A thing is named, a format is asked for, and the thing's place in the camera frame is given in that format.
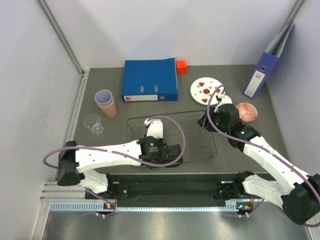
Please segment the red blue patterned bowl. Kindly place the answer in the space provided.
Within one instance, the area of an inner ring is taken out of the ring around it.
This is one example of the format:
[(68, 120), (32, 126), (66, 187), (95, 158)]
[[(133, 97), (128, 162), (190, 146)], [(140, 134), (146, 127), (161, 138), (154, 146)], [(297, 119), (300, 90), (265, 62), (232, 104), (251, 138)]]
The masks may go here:
[(251, 103), (240, 102), (236, 105), (236, 108), (238, 109), (240, 119), (245, 123), (253, 122), (258, 117), (258, 111)]

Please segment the white watermelon plate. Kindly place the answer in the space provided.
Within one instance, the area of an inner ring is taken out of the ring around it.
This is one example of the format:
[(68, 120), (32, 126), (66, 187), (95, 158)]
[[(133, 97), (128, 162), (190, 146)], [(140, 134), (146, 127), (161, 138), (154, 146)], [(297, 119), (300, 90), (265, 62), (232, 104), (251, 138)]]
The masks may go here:
[(190, 86), (191, 97), (199, 104), (207, 106), (213, 92), (222, 83), (212, 77), (200, 77)]

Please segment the pink plastic cup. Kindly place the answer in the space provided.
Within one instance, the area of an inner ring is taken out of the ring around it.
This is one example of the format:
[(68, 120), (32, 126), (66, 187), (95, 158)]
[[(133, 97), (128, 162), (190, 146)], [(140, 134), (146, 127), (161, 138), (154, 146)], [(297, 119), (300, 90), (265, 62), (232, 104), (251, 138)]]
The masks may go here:
[(117, 108), (114, 99), (112, 99), (107, 106), (102, 106), (100, 104), (98, 104), (98, 106), (108, 118), (113, 118), (117, 115)]

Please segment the clear glass tumbler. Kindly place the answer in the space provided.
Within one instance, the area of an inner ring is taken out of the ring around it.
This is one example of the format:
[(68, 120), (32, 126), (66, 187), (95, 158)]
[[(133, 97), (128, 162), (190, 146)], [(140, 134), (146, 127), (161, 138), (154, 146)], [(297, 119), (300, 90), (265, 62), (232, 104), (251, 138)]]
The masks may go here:
[(84, 119), (83, 124), (94, 135), (99, 135), (104, 130), (101, 118), (97, 114), (88, 115)]

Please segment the lilac plastic cup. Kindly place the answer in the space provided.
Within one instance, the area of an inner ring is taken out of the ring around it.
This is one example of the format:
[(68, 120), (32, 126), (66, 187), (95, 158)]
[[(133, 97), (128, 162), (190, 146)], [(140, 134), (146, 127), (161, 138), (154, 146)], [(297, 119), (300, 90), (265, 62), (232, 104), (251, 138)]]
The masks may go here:
[(112, 103), (113, 99), (114, 98), (112, 92), (107, 89), (99, 90), (94, 96), (95, 102), (99, 106), (103, 107), (109, 106)]

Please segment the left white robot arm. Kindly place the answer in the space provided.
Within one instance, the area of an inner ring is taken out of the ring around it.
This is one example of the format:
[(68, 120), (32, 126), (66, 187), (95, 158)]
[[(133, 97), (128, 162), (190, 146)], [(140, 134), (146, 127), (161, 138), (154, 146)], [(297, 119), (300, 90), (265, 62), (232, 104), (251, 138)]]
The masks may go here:
[(113, 194), (114, 187), (109, 177), (97, 169), (116, 166), (174, 168), (183, 163), (180, 145), (167, 145), (163, 138), (153, 136), (101, 147), (80, 146), (69, 141), (64, 147), (58, 157), (57, 184), (63, 187), (80, 185), (105, 199)]

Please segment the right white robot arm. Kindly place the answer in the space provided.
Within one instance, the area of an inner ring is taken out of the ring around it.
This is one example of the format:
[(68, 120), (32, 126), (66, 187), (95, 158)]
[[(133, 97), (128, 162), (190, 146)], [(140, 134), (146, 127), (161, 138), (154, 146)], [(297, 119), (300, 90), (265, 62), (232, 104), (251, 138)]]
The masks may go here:
[(270, 181), (250, 171), (240, 172), (231, 184), (218, 185), (221, 198), (228, 200), (255, 195), (279, 207), (292, 222), (304, 226), (320, 212), (319, 174), (310, 175), (281, 156), (257, 130), (241, 121), (233, 104), (216, 108), (208, 106), (198, 124), (209, 132), (227, 137), (234, 148), (253, 159), (274, 178)]

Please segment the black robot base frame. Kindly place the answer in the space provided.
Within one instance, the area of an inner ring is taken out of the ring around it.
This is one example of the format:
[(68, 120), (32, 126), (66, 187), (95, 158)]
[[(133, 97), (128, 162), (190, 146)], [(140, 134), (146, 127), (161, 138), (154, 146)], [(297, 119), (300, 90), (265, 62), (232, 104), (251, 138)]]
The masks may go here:
[(227, 200), (249, 200), (236, 191), (234, 173), (108, 174), (110, 190), (99, 193), (118, 207), (223, 207)]

